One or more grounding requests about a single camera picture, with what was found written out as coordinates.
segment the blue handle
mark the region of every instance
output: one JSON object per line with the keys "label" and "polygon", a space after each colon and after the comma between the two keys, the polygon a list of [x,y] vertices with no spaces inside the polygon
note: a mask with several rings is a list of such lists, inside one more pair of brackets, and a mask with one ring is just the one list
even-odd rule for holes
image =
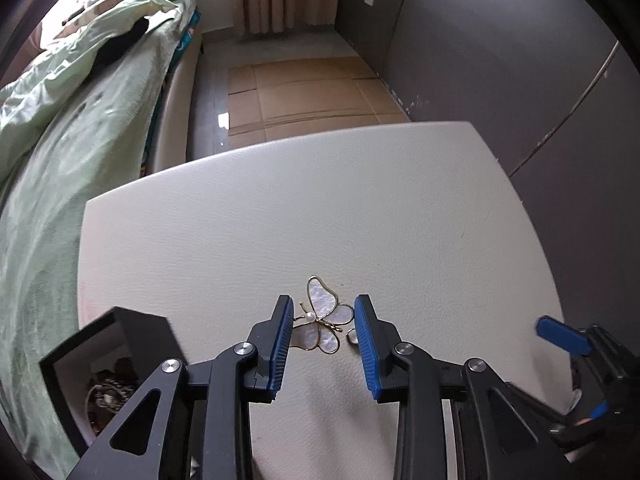
{"label": "blue handle", "polygon": [[569,354],[585,356],[591,352],[591,345],[584,334],[550,316],[538,320],[536,333]]}
{"label": "blue handle", "polygon": [[609,405],[607,404],[606,400],[603,400],[600,404],[598,404],[593,411],[591,412],[591,414],[589,415],[589,417],[591,418],[598,418],[599,416],[603,416],[605,413],[607,413],[607,410],[609,409]]}

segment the cardboard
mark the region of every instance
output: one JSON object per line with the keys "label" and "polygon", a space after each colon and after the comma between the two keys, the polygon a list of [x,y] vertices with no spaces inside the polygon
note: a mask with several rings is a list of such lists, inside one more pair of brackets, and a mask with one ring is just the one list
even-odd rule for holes
{"label": "cardboard", "polygon": [[318,134],[320,132],[332,132],[344,128],[357,128],[358,126],[373,126],[378,123],[375,115],[360,115],[351,117],[327,117],[324,119],[314,119],[311,121],[300,121],[297,123],[279,124],[267,128],[266,140],[286,139],[307,134]]}
{"label": "cardboard", "polygon": [[295,59],[232,68],[228,94],[230,149],[407,121],[359,57]]}

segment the silver bolt head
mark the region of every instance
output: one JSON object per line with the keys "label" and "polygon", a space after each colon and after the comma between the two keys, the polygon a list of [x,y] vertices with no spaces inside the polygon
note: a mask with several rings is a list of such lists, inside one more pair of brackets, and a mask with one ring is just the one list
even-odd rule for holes
{"label": "silver bolt head", "polygon": [[400,355],[409,355],[414,353],[414,346],[411,343],[402,341],[396,345],[396,352]]}
{"label": "silver bolt head", "polygon": [[234,346],[234,352],[238,355],[247,355],[254,351],[254,345],[248,341],[238,343]]}
{"label": "silver bolt head", "polygon": [[482,359],[469,359],[469,369],[473,372],[484,372],[486,370],[486,363]]}
{"label": "silver bolt head", "polygon": [[162,371],[168,374],[175,372],[178,368],[180,368],[180,361],[178,361],[178,359],[167,359],[162,363]]}
{"label": "silver bolt head", "polygon": [[549,433],[551,434],[560,434],[564,431],[564,426],[562,424],[553,424],[549,428]]}

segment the bed sheet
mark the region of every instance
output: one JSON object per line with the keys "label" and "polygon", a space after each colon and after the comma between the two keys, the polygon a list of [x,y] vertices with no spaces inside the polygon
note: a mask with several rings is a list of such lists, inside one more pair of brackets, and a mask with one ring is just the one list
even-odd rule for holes
{"label": "bed sheet", "polygon": [[[78,460],[39,360],[78,329],[85,203],[137,179],[146,133],[195,0],[125,0],[0,90],[0,420],[53,479]],[[96,51],[149,16],[148,31],[91,82]]]}

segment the white table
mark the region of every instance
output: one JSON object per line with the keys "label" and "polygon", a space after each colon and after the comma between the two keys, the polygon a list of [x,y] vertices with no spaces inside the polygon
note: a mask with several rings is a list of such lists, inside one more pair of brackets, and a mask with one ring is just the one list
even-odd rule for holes
{"label": "white table", "polygon": [[[279,294],[306,299],[313,274],[341,301],[369,294],[435,358],[484,358],[567,409],[568,356],[534,333],[539,316],[561,319],[551,273],[468,123],[269,142],[101,195],[84,214],[78,316],[113,305],[167,316],[198,362],[243,341]],[[387,480],[396,413],[371,399],[345,342],[332,356],[291,349],[276,402],[251,408],[255,461],[266,480]]]}

